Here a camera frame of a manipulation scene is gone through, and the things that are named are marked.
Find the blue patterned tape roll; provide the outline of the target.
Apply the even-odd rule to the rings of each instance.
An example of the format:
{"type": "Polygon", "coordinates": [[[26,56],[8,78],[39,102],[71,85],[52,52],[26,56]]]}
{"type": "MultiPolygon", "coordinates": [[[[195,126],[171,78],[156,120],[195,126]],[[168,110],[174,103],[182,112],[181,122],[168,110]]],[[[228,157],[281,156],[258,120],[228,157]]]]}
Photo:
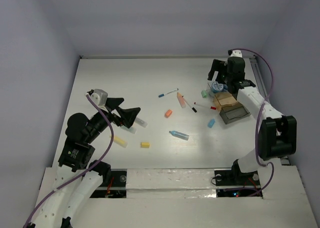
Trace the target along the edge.
{"type": "Polygon", "coordinates": [[[221,84],[221,83],[218,83],[218,82],[214,81],[214,82],[211,84],[210,88],[211,88],[211,91],[212,91],[213,93],[219,93],[219,92],[222,92],[222,91],[224,90],[224,85],[221,84]]]}

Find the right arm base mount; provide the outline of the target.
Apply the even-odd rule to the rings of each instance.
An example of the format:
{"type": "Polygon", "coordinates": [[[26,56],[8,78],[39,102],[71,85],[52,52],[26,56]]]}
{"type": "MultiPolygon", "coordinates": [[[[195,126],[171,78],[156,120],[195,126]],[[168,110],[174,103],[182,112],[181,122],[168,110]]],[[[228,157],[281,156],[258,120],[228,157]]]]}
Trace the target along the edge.
{"type": "Polygon", "coordinates": [[[257,171],[235,175],[231,170],[215,170],[211,178],[218,198],[262,197],[257,171]]]}

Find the orange highlighter pen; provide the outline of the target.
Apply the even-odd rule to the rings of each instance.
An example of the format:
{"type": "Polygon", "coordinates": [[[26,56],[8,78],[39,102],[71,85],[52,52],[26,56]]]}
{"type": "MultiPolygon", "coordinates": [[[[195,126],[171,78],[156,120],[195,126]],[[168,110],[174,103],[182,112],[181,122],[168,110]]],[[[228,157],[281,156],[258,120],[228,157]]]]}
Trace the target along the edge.
{"type": "Polygon", "coordinates": [[[144,127],[144,128],[146,128],[147,125],[148,125],[146,121],[144,121],[144,120],[142,120],[140,118],[136,118],[134,122],[137,123],[138,125],[144,127]]]}
{"type": "Polygon", "coordinates": [[[186,108],[185,100],[179,92],[177,93],[177,99],[178,99],[178,102],[179,102],[181,108],[186,108]]]}

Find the black whiteboard marker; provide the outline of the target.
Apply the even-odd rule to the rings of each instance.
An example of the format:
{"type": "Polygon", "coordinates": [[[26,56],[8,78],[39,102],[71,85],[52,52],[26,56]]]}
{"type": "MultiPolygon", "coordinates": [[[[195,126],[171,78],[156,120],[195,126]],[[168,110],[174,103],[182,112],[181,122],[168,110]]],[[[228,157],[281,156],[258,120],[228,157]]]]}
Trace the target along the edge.
{"type": "Polygon", "coordinates": [[[185,103],[188,105],[188,107],[189,107],[194,113],[197,113],[197,112],[198,112],[198,111],[193,107],[193,105],[191,105],[191,104],[187,101],[187,99],[186,99],[184,96],[182,96],[182,98],[184,99],[185,103]]]}

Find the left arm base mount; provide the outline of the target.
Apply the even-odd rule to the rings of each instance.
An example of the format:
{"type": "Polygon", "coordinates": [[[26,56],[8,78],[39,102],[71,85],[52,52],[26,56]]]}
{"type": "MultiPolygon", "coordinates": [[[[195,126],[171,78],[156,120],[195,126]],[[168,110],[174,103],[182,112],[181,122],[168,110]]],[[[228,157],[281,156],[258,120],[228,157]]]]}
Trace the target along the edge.
{"type": "Polygon", "coordinates": [[[93,192],[90,198],[122,199],[127,197],[127,170],[112,170],[108,181],[93,192]]]}

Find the blue highlighter cap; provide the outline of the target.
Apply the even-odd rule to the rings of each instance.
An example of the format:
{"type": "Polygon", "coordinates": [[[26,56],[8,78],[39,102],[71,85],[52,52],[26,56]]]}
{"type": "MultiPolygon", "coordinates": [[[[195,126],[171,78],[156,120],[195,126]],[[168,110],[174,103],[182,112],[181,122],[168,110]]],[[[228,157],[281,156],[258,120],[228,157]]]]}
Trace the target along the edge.
{"type": "Polygon", "coordinates": [[[211,120],[208,122],[207,126],[208,126],[209,128],[212,128],[213,125],[215,124],[215,122],[216,122],[215,119],[211,119],[211,120]]]}

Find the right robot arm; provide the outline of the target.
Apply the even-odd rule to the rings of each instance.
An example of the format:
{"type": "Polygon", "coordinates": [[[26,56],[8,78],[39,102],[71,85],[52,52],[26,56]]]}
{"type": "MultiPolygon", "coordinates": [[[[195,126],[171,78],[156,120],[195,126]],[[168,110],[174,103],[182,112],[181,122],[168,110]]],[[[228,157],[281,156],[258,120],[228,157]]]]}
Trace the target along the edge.
{"type": "Polygon", "coordinates": [[[215,176],[218,183],[229,181],[241,185],[259,167],[272,159],[292,155],[297,148],[297,120],[273,108],[256,85],[245,78],[245,61],[231,56],[227,61],[213,60],[208,80],[216,82],[243,105],[256,120],[254,149],[233,162],[230,170],[215,176]]]}

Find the clear compartment organizer box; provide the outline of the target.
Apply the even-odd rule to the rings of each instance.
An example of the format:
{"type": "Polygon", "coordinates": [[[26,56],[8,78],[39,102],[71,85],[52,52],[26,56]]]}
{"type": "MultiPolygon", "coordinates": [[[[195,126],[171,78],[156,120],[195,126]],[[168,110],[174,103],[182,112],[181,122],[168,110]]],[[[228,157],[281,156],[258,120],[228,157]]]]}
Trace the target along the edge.
{"type": "Polygon", "coordinates": [[[212,97],[214,107],[226,125],[250,116],[250,112],[228,92],[225,84],[222,92],[213,93],[210,89],[213,81],[207,83],[206,91],[212,97]]]}

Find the blue highlighter pen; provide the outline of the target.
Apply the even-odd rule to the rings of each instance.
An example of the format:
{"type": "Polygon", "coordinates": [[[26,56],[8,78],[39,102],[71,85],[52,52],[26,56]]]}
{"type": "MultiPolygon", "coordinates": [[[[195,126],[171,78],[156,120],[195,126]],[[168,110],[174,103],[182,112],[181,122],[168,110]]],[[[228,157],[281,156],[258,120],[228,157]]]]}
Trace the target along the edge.
{"type": "Polygon", "coordinates": [[[185,140],[185,141],[188,141],[189,140],[189,135],[187,134],[184,134],[184,133],[181,133],[181,132],[178,132],[178,131],[169,131],[169,133],[176,137],[176,138],[179,138],[179,139],[182,139],[182,140],[185,140]]]}

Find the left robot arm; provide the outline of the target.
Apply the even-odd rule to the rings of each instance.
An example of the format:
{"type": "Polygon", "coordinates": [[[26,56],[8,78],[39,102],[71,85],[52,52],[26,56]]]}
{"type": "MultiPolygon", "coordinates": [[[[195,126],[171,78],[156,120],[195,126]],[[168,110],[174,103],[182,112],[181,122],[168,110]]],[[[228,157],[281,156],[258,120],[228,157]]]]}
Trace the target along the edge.
{"type": "Polygon", "coordinates": [[[91,118],[82,113],[69,117],[52,189],[36,205],[26,228],[71,228],[94,191],[112,180],[111,166],[103,162],[116,138],[112,125],[131,128],[141,109],[122,109],[123,98],[109,98],[93,90],[85,96],[97,113],[91,118]],[[109,144],[99,159],[92,160],[92,142],[106,128],[111,134],[109,144]]]}

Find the yellow highlighter cap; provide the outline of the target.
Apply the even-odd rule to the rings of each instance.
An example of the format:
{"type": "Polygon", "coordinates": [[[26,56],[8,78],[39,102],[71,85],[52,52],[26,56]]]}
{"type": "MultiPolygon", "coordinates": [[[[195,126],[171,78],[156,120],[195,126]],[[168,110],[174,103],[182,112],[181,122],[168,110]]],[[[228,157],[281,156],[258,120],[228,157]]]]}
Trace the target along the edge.
{"type": "Polygon", "coordinates": [[[149,142],[141,142],[140,147],[141,148],[149,148],[150,147],[150,143],[149,142]]]}

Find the blue whiteboard marker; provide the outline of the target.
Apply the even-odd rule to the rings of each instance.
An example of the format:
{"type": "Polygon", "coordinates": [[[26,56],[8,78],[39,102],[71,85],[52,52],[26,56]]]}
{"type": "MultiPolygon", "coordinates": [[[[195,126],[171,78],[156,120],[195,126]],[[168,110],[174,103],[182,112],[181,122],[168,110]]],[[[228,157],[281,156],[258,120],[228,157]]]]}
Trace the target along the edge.
{"type": "Polygon", "coordinates": [[[178,90],[179,90],[178,88],[175,88],[175,89],[173,89],[173,90],[171,90],[171,91],[168,91],[168,92],[166,92],[166,93],[162,93],[162,94],[158,95],[158,98],[167,96],[167,95],[169,95],[169,94],[171,94],[171,93],[174,93],[174,92],[178,92],[178,90]]]}

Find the orange highlighter cap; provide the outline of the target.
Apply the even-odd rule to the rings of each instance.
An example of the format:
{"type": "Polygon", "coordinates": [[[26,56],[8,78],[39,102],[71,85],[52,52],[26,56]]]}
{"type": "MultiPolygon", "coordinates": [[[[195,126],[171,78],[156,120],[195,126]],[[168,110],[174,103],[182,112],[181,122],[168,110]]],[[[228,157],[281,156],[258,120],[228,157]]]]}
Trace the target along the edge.
{"type": "Polygon", "coordinates": [[[168,110],[166,113],[165,113],[165,117],[168,118],[172,115],[173,111],[172,110],[168,110]]]}

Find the green highlighter cap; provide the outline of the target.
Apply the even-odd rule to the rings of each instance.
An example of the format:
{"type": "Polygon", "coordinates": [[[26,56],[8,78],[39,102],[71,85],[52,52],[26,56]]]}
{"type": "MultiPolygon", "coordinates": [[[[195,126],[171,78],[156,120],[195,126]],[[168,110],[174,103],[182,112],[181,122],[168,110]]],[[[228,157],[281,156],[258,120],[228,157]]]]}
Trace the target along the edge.
{"type": "Polygon", "coordinates": [[[202,98],[207,98],[207,91],[206,90],[202,90],[201,91],[201,96],[202,96],[202,98]]]}

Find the orange highlighter pen left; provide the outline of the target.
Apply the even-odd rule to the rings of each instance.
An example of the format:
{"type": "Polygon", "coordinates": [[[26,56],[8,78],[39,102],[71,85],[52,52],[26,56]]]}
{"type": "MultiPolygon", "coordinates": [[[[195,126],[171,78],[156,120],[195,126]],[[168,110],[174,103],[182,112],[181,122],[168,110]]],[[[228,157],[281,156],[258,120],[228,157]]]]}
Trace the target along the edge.
{"type": "Polygon", "coordinates": [[[142,120],[140,118],[136,118],[134,122],[137,123],[138,125],[144,127],[144,128],[146,128],[147,125],[148,125],[146,121],[144,121],[144,120],[142,120]]]}

